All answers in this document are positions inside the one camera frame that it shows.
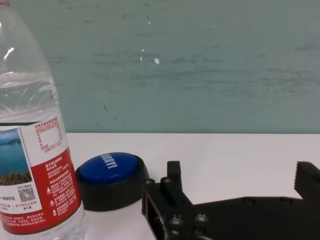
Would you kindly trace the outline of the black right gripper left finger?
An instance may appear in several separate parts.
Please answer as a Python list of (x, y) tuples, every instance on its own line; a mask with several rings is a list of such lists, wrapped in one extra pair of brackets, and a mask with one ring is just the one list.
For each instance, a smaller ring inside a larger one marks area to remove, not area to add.
[(156, 240), (192, 240), (193, 204), (182, 188), (179, 161), (167, 162), (167, 174), (142, 184), (142, 215)]

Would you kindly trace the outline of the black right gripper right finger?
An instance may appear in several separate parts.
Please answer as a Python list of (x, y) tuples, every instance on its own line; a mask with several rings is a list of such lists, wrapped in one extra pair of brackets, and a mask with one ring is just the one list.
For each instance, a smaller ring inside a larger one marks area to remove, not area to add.
[(304, 201), (310, 203), (319, 203), (320, 170), (310, 162), (297, 162), (294, 189)]

